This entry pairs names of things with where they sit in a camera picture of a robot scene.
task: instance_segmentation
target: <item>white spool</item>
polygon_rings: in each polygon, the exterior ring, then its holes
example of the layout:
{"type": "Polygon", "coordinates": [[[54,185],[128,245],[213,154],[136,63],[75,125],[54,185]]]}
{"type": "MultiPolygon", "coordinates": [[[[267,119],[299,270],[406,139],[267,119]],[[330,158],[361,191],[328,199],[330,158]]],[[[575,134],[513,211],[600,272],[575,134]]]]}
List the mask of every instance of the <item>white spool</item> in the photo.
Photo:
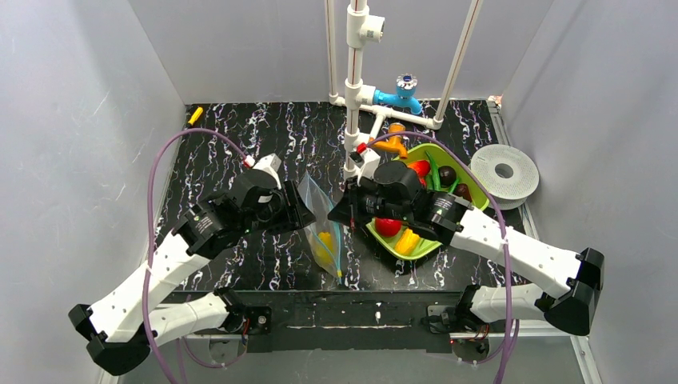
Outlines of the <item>white spool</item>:
{"type": "Polygon", "coordinates": [[[520,206],[539,184],[539,171],[532,159],[502,144],[480,148],[471,158],[471,171],[502,210],[520,206]]]}

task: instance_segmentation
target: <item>marble tabletop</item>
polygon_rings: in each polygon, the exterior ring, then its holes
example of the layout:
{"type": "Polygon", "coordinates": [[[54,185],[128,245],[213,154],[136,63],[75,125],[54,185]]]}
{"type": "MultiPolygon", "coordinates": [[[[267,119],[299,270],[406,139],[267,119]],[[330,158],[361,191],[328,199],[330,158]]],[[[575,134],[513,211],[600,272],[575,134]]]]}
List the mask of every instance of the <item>marble tabletop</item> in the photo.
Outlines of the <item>marble tabletop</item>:
{"type": "MultiPolygon", "coordinates": [[[[435,104],[423,102],[432,117],[435,104]]],[[[345,152],[345,109],[327,102],[271,102],[201,105],[205,112],[196,126],[218,130],[255,158],[275,153],[282,160],[284,179],[299,182],[305,172],[332,200],[341,196],[341,166],[345,152]]],[[[187,107],[187,116],[197,106],[187,107]]],[[[361,112],[367,131],[373,116],[361,112]]],[[[485,101],[453,101],[440,130],[405,123],[408,130],[430,134],[449,146],[467,164],[476,150],[497,143],[485,101]]],[[[405,138],[411,147],[419,140],[405,138]]],[[[208,194],[229,188],[242,171],[241,159],[216,138],[193,135],[178,149],[169,181],[159,236],[162,238],[185,210],[208,194]]],[[[504,212],[507,224],[523,230],[518,210],[504,212]]],[[[503,284],[504,270],[475,254],[441,247],[415,262],[403,262],[384,250],[366,231],[344,232],[339,281],[313,261],[303,231],[277,236],[255,234],[225,250],[208,266],[191,275],[179,290],[463,290],[468,284],[503,284]]],[[[513,276],[515,283],[524,280],[513,276]]]]}

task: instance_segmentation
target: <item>green basket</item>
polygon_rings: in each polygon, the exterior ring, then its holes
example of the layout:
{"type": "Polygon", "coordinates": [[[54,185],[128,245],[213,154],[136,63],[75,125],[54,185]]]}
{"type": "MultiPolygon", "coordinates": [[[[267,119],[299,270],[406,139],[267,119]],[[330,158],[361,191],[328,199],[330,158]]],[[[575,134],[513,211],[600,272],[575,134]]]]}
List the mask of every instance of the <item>green basket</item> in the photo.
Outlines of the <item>green basket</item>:
{"type": "MultiPolygon", "coordinates": [[[[396,160],[400,160],[404,162],[405,164],[409,164],[410,162],[416,162],[419,160],[428,160],[429,158],[426,156],[426,152],[428,152],[433,160],[436,161],[436,164],[438,166],[451,166],[455,172],[457,172],[457,179],[459,179],[459,182],[463,182],[467,186],[469,186],[469,191],[471,192],[471,198],[473,199],[473,205],[480,209],[480,210],[485,210],[487,206],[489,205],[489,200],[483,194],[482,190],[478,187],[478,185],[473,182],[469,174],[466,173],[457,162],[454,161],[454,159],[448,155],[442,148],[435,144],[420,144],[419,146],[415,146],[411,150],[407,152],[407,158],[400,159],[396,158],[396,160]]],[[[429,185],[430,183],[430,177],[426,178],[427,182],[429,185]]],[[[377,239],[381,245],[386,248],[388,252],[390,252],[393,256],[401,259],[401,260],[406,260],[406,261],[412,261],[412,260],[417,260],[418,258],[423,258],[426,254],[429,252],[437,249],[439,246],[442,244],[439,242],[432,242],[430,240],[425,240],[423,238],[419,239],[419,244],[417,244],[417,247],[412,251],[411,254],[405,256],[403,254],[399,254],[394,250],[394,247],[396,246],[396,243],[398,240],[401,238],[402,233],[405,231],[405,227],[401,229],[398,234],[391,238],[383,238],[380,234],[378,234],[377,229],[374,227],[374,220],[372,220],[370,223],[367,224],[367,229],[369,232],[374,236],[374,238],[377,239]]]]}

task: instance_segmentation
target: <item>spool center hole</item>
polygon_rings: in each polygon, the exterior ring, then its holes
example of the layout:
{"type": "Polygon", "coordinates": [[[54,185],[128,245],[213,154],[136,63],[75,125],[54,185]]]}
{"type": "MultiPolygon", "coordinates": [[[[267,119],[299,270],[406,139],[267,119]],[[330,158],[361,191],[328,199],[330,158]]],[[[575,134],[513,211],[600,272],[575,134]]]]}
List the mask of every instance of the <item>spool center hole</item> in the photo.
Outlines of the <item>spool center hole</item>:
{"type": "Polygon", "coordinates": [[[494,167],[500,178],[511,178],[513,176],[513,168],[509,164],[499,163],[494,167]]]}

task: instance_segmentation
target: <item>blue faucet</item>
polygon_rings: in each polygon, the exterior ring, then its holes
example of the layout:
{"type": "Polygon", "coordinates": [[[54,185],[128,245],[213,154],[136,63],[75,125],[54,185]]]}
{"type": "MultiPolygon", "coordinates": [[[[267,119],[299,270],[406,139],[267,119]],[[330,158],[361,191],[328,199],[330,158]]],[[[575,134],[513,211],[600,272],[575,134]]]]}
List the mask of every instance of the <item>blue faucet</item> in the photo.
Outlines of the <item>blue faucet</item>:
{"type": "Polygon", "coordinates": [[[416,89],[417,78],[411,74],[402,74],[396,80],[396,94],[387,94],[380,90],[375,90],[372,104],[386,104],[399,106],[400,108],[409,108],[410,113],[420,114],[421,104],[419,104],[419,100],[413,97],[416,89]]]}

